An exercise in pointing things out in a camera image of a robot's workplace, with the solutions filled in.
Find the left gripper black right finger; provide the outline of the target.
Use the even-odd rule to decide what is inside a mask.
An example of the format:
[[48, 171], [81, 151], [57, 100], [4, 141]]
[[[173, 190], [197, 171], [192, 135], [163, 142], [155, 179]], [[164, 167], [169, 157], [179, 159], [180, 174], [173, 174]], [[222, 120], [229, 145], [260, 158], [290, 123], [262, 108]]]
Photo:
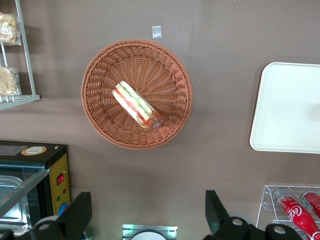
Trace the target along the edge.
[[231, 217], [215, 190], [205, 191], [205, 217], [210, 234], [206, 240], [264, 240], [265, 232], [242, 217]]

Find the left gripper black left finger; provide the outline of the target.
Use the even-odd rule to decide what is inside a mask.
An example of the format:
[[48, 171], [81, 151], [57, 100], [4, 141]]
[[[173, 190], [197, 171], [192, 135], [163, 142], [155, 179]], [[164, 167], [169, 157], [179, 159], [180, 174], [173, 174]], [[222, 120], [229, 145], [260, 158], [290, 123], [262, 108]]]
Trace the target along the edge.
[[29, 233], [32, 240], [79, 240], [91, 219], [91, 193], [81, 192], [61, 215], [41, 220]]

